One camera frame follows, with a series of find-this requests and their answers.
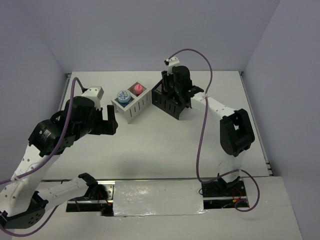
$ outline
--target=black basket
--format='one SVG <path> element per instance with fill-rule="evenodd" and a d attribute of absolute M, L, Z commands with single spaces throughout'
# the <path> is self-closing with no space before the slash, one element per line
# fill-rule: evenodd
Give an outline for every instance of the black basket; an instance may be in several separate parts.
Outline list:
<path fill-rule="evenodd" d="M 166 112 L 170 116 L 179 120 L 180 113 L 185 109 L 186 105 L 182 104 L 174 91 L 164 92 L 162 80 L 152 88 L 152 104 Z"/>

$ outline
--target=gray wall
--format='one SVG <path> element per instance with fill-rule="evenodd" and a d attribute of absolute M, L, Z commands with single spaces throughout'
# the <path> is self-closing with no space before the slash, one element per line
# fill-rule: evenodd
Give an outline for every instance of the gray wall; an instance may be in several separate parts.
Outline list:
<path fill-rule="evenodd" d="M 196 48 L 215 70 L 243 70 L 279 0 L 23 0 L 65 72 L 162 70 Z M 183 63 L 206 70 L 192 53 Z"/>
<path fill-rule="evenodd" d="M 320 1 L 281 0 L 244 82 L 304 240 L 320 239 Z"/>
<path fill-rule="evenodd" d="M 11 177 L 35 125 L 58 109 L 64 75 L 28 12 L 0 1 L 0 178 Z M 0 231 L 1 240 L 11 237 Z"/>

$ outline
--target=white tabletop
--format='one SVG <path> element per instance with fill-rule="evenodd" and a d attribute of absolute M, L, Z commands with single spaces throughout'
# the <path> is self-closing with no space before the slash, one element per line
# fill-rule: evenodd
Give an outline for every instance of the white tabletop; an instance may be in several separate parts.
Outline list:
<path fill-rule="evenodd" d="M 135 82 L 152 89 L 160 81 L 159 71 L 118 72 L 73 72 L 71 79 L 78 77 L 84 87 L 102 86 L 104 96 L 101 105 L 111 104 L 120 90 Z M 209 71 L 192 71 L 194 85 L 206 88 Z M 63 106 L 69 99 L 71 84 L 67 86 Z M 214 71 L 209 95 L 234 109 L 249 112 L 254 124 L 246 94 L 237 71 Z M 75 96 L 81 95 L 77 86 Z M 200 138 L 203 114 L 196 109 L 185 109 L 180 120 L 150 105 L 128 124 L 122 115 L 116 114 L 119 127 L 115 135 L 86 135 L 71 148 L 45 175 L 45 180 L 72 179 L 87 172 L 96 179 L 168 179 L 195 178 L 196 155 Z M 255 142 L 246 151 L 243 169 L 253 176 L 268 176 L 265 158 L 253 125 Z M 208 121 L 200 159 L 202 177 L 216 176 L 216 169 L 224 159 L 220 146 L 219 126 Z"/>
<path fill-rule="evenodd" d="M 66 212 L 65 203 L 43 229 L 25 240 L 302 240 L 282 178 L 268 176 L 256 180 L 261 199 L 251 212 L 223 208 L 185 216 L 104 217 L 97 212 Z M 59 182 L 43 182 L 40 188 L 54 184 Z M 249 178 L 244 179 L 244 184 L 252 206 L 257 190 Z M 15 232 L 30 233 L 49 213 L 34 227 Z"/>

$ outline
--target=pink ball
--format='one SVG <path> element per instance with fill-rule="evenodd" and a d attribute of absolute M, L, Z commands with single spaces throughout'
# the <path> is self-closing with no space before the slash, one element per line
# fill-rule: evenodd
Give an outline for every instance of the pink ball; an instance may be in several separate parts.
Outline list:
<path fill-rule="evenodd" d="M 137 84 L 137 85 L 134 86 L 135 94 L 140 95 L 140 94 L 142 94 L 143 91 L 144 90 L 143 90 L 143 87 L 142 87 L 141 84 Z"/>

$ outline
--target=white container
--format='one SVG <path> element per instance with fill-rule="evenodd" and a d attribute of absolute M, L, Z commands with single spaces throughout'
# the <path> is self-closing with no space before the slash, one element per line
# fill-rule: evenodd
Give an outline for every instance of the white container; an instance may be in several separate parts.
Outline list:
<path fill-rule="evenodd" d="M 127 123 L 130 123 L 136 116 L 138 116 L 146 107 L 148 107 L 152 103 L 151 89 L 145 88 L 142 85 L 143 92 L 140 95 L 137 95 L 135 93 L 135 85 L 137 84 L 142 85 L 141 83 L 136 82 L 127 89 L 119 90 L 119 92 L 121 90 L 129 91 L 132 100 L 128 105 L 121 105 L 118 101 L 118 97 L 116 97 L 114 100 L 111 100 L 112 105 L 114 106 L 114 111 L 123 115 Z"/>

